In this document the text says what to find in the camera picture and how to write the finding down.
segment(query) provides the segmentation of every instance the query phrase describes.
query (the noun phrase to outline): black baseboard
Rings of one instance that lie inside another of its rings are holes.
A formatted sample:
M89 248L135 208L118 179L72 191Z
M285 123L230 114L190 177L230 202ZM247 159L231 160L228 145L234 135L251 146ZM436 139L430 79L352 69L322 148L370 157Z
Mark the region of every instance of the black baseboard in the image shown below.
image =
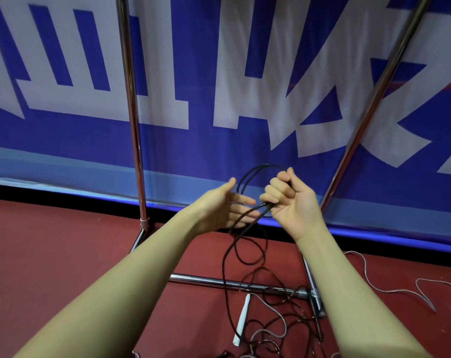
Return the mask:
M0 199L139 219L138 206L64 193L0 186ZM175 212L169 210L148 208L148 217L153 222L165 223L174 215ZM283 229L271 226L262 227L266 230L267 236L270 240L293 243L292 238ZM247 235L258 238L264 237L262 230L258 227L251 228ZM451 266L451 253L393 245L384 242L355 239L338 235L334 235L334 237L340 248L344 251L355 250L360 253L371 255L386 256L434 265ZM131 242L133 243L135 236L132 236L131 239Z

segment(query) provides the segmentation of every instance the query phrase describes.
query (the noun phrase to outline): metal stand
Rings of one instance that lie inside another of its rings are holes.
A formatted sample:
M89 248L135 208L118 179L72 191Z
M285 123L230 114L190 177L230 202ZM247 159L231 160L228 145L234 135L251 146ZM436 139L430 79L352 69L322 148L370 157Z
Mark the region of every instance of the metal stand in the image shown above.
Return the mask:
M330 185L328 186L327 191L321 199L320 209L323 215L325 214L325 210L327 209L331 198L333 197L333 194L338 187L338 184L340 183L346 169L348 168L348 165L350 164L350 161L352 160L356 148L358 147L361 139L364 136L368 125L370 124L374 114L378 110L378 106L380 105L384 93L388 89L390 82L395 75L396 69L398 68L398 65L401 62L401 59L403 58L403 55L405 54L405 51L408 48L411 39L413 38L413 35L416 32L431 1L432 0L419 0L413 11L410 13L405 25L403 26L398 40L396 40L396 43L393 46L393 50L390 53L390 57L388 58L388 64L386 65L386 68L384 69L383 73L378 79L378 82L372 90L370 98L361 116L360 122L356 126L354 133L352 134L345 148L345 153L342 156L340 164L338 165L338 168L335 171L333 178L331 179ZM307 276L309 278L311 286L310 300L312 303L312 308L315 308L319 312L319 314L316 314L316 312L314 311L314 315L321 316L324 311L323 304L320 299L320 294L315 286L315 282L313 281L312 274L305 258L303 259L303 262L305 264L305 269L307 271ZM320 336L321 329L319 327L318 319L316 319L316 324L317 332Z
M146 193L144 190L144 174L142 168L141 159L141 140L139 135L139 115L138 115L138 102L136 97L136 84L134 81L134 68L133 68L133 49L131 45L130 34L130 21L129 21L129 5L128 0L116 0L116 7L118 10L118 23L120 27L120 39L121 39L121 52L123 57L124 67L124 79L126 83L126 96L128 98L128 112L131 124L131 134L133 137L133 149L134 149L134 168L136 170L136 181L138 185L138 197L139 197L139 211L141 231L138 237L134 241L131 248L132 252L137 248L144 240L148 238L149 234L149 222L146 215ZM211 279L202 276L192 276L183 274L172 274L170 280L176 283L189 283L195 285L212 286L212 287L224 287L224 283L220 279ZM259 284L247 284L236 281L226 281L225 284L228 288L252 292L266 292L273 295L292 295L300 299L308 299L308 293L305 289L295 291L294 289L283 289L277 286L259 285Z

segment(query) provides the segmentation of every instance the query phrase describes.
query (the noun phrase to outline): forearm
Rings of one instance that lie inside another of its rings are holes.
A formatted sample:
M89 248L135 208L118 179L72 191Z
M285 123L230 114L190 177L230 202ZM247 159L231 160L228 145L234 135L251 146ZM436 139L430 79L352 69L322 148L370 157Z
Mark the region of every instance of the forearm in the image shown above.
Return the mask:
M328 230L297 245L313 272L343 357L427 357L353 268Z
M176 214L58 313L16 358L117 358L131 352L195 235L195 223L190 210Z

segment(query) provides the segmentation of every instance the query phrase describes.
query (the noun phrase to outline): hand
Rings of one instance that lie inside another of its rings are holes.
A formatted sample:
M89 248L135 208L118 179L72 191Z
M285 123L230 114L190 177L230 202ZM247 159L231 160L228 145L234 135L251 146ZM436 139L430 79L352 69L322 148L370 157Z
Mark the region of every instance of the hand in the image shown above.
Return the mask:
M327 229L315 192L295 175L292 167L270 180L260 200L276 204L270 210L272 216L295 241Z
M243 204L256 204L253 198L232 192L234 186L235 178L231 178L229 182L206 192L193 204L186 207L193 211L193 215L198 218L197 235L231 227L240 215L249 210L249 207ZM246 223L253 222L259 215L260 212L253 211L242 218L235 227L244 227Z

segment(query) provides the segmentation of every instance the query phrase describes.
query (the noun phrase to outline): fabric banner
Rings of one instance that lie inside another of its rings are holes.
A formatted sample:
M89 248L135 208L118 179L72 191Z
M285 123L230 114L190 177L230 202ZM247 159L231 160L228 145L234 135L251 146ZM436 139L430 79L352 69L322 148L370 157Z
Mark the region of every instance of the fabric banner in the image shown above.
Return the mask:
M418 0L130 0L148 198L263 163L321 196ZM0 178L134 197L115 0L0 0ZM276 171L258 176L258 196ZM451 244L451 0L433 0L327 211Z

